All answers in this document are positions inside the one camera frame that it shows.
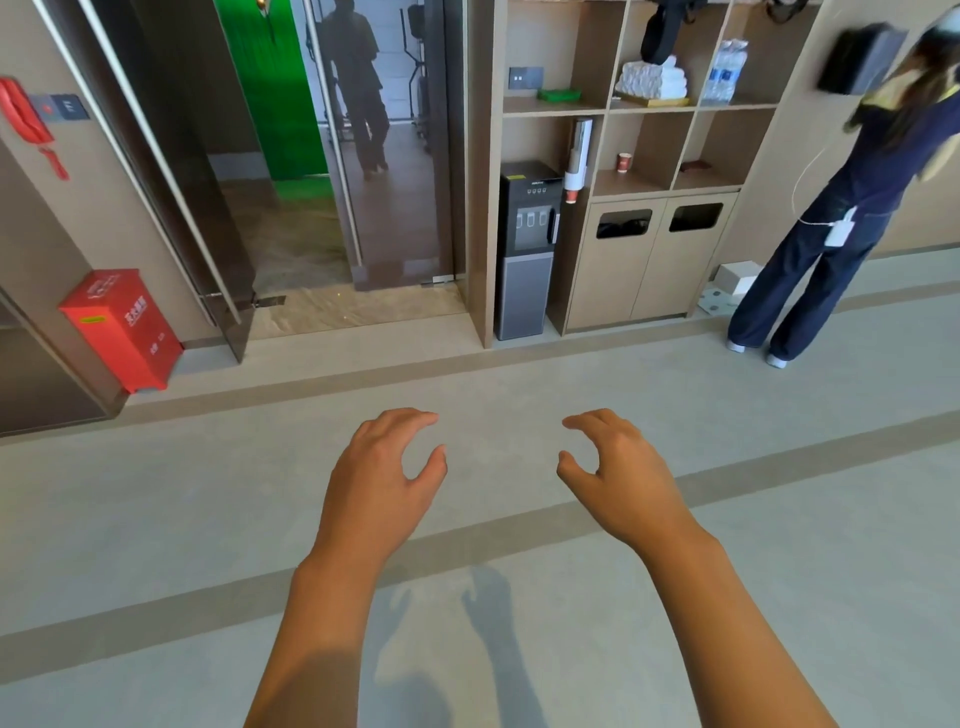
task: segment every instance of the beige floor stripe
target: beige floor stripe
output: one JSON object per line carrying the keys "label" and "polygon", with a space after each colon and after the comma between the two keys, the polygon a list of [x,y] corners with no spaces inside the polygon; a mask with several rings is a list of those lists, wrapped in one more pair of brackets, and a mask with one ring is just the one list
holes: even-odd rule
{"label": "beige floor stripe", "polygon": [[[960,410],[678,479],[692,506],[838,473],[960,440]],[[563,486],[558,481],[558,488]],[[455,528],[407,543],[380,586],[481,564],[595,533],[578,502]],[[275,571],[0,637],[0,685],[279,614],[293,570]]]}
{"label": "beige floor stripe", "polygon": [[[922,301],[955,294],[960,294],[960,280],[902,288],[896,291],[870,293],[862,296],[851,296],[842,300],[840,304],[837,305],[834,313],[856,311],[861,308],[871,308],[891,303]],[[134,407],[127,407],[117,419],[108,422],[76,425],[46,432],[0,438],[0,448],[5,445],[40,438],[59,437],[78,432],[112,429],[114,427],[127,425],[145,425],[148,423],[165,422],[182,417],[197,417],[213,412],[229,412],[230,410],[256,407],[261,404],[302,400],[309,397],[351,392],[358,389],[379,387],[387,384],[400,384],[406,381],[429,379],[434,376],[477,372],[484,369],[507,367],[512,364],[525,364],[559,356],[572,356],[578,353],[601,352],[609,349],[636,346],[638,344],[651,344],[657,341],[669,341],[671,339],[685,338],[686,336],[699,336],[705,333],[720,335],[726,329],[727,322],[728,319],[726,318],[696,319],[678,321],[675,324],[667,324],[660,327],[633,328],[630,330],[612,329],[607,333],[598,333],[592,336],[576,338],[567,337],[549,344],[538,344],[515,349],[488,350],[485,352],[463,354],[461,356],[450,356],[444,359],[368,369],[360,372],[317,376],[309,379],[298,379],[295,381],[280,382],[279,384],[264,384],[208,395],[185,397],[177,400],[138,404]]]}

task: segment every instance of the fire extinguisher box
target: fire extinguisher box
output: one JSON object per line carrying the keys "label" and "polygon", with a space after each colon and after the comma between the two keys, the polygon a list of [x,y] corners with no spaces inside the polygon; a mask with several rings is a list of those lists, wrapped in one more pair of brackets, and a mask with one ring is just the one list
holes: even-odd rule
{"label": "fire extinguisher box", "polygon": [[128,392],[167,388],[183,346],[136,270],[93,271],[60,310]]}

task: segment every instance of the plastic water bottle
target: plastic water bottle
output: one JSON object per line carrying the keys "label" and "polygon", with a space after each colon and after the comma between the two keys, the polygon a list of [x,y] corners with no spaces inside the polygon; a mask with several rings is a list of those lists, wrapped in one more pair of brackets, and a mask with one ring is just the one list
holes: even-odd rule
{"label": "plastic water bottle", "polygon": [[743,66],[747,64],[747,45],[746,40],[731,41],[730,51],[727,53],[717,89],[717,96],[722,104],[729,104],[733,100],[733,95],[736,92],[736,82],[740,80]]}
{"label": "plastic water bottle", "polygon": [[707,83],[704,86],[704,95],[701,97],[701,102],[717,104],[720,102],[720,82],[723,78],[723,69],[724,65],[727,62],[727,55],[731,51],[731,42],[729,40],[724,40],[720,44],[720,50],[717,51],[716,57],[713,59],[713,67],[710,69],[710,75],[707,78]]}

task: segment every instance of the person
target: person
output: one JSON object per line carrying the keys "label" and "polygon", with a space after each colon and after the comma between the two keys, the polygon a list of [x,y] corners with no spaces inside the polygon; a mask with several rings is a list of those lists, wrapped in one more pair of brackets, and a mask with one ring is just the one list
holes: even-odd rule
{"label": "person", "polygon": [[[960,6],[922,36],[893,78],[864,97],[846,127],[851,133],[860,130],[850,157],[734,312],[728,349],[741,353],[763,345],[787,298],[819,257],[806,290],[771,339],[766,361],[782,369],[810,345],[885,233],[907,186],[915,177],[931,179],[956,148],[958,63]],[[852,221],[846,241],[831,225],[845,218]]]}
{"label": "person", "polygon": [[321,44],[337,66],[337,83],[347,105],[357,160],[363,179],[378,169],[390,169],[383,144],[390,119],[380,98],[380,77],[373,60],[380,52],[370,21],[353,9],[353,0],[336,0],[336,7],[320,24]]}
{"label": "person", "polygon": [[[443,446],[413,479],[401,458],[437,420],[417,409],[392,410],[353,435],[330,475],[316,543],[295,571],[246,728],[356,725],[360,655],[378,575],[447,472]],[[589,437],[600,468],[586,473],[564,451],[557,475],[650,572],[703,724],[835,726],[640,431],[609,409],[569,417],[564,426]]]}

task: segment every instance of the green tray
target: green tray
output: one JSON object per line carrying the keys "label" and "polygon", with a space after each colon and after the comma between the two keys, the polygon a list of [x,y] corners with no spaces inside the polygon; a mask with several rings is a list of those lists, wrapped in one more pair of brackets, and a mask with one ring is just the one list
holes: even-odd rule
{"label": "green tray", "polygon": [[576,88],[541,88],[537,92],[537,98],[551,104],[570,103],[580,101],[580,93]]}

